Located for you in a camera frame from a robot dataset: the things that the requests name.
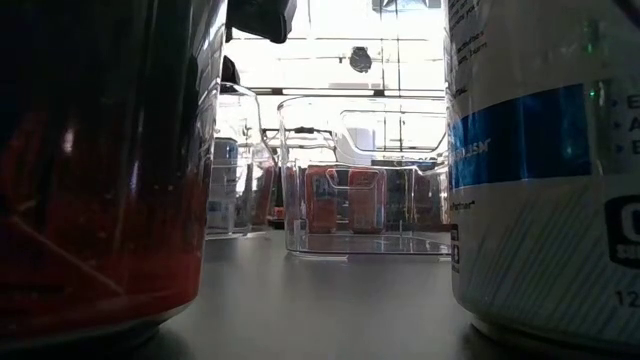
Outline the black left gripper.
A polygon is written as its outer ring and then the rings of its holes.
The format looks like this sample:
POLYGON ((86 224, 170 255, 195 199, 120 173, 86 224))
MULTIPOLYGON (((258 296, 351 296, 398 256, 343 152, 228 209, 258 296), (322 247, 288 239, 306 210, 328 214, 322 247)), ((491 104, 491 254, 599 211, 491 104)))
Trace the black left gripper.
MULTIPOLYGON (((297 0, 228 0, 227 24, 272 43, 282 44, 292 31, 297 0)), ((240 84, 236 64, 223 57, 221 92, 234 92, 240 84)))

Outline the clear plastic bin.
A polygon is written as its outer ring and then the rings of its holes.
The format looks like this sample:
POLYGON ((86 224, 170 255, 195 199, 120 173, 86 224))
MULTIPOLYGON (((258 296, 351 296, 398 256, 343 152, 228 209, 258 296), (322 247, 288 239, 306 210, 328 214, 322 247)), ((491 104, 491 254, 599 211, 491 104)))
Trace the clear plastic bin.
POLYGON ((278 107, 278 163, 286 247, 313 254, 445 257, 451 253, 445 103, 437 98, 297 97, 278 107), (328 166, 338 177, 336 229, 307 228, 305 175, 328 166), (386 172, 380 234, 348 222, 352 168, 386 172))
POLYGON ((257 95, 240 85, 222 93, 217 102, 215 139, 228 137, 238 143, 235 222, 229 234, 209 234, 208 240, 228 239, 261 231, 267 225, 276 164, 262 140, 257 95))

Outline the white Celsius slim can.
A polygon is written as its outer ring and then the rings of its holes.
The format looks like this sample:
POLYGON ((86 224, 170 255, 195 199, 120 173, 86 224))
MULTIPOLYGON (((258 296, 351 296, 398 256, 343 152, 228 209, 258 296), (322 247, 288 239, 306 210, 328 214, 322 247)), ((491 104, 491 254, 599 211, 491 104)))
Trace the white Celsius slim can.
POLYGON ((443 0, 452 290, 640 355, 640 0, 443 0))
POLYGON ((229 234, 235 222, 238 143, 228 137, 214 141, 207 232, 229 234))

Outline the red Fanta strawberry can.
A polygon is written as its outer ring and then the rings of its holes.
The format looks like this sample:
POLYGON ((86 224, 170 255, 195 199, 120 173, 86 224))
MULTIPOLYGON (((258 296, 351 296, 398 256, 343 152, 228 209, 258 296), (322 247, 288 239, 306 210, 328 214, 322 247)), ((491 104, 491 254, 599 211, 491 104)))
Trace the red Fanta strawberry can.
POLYGON ((385 226, 386 172, 352 168, 348 174, 348 222, 355 234, 380 234, 385 226))
POLYGON ((305 175, 307 228, 313 234, 336 229, 337 173, 328 166, 309 166, 305 175))

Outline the red Coca-Cola can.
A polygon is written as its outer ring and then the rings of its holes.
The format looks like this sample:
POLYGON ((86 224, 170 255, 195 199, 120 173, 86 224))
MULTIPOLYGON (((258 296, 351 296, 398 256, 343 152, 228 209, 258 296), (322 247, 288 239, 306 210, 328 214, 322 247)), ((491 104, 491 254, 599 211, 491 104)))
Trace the red Coca-Cola can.
POLYGON ((228 0, 0 0, 0 353, 197 296, 228 0))

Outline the small black round fixture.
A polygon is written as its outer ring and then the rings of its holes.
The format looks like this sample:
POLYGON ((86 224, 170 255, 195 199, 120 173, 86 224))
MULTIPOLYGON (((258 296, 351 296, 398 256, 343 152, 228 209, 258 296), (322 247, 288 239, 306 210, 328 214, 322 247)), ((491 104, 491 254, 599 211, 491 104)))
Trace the small black round fixture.
POLYGON ((355 46, 351 49, 349 56, 350 67, 358 73, 368 73, 372 67, 372 58, 368 53, 368 48, 355 46))

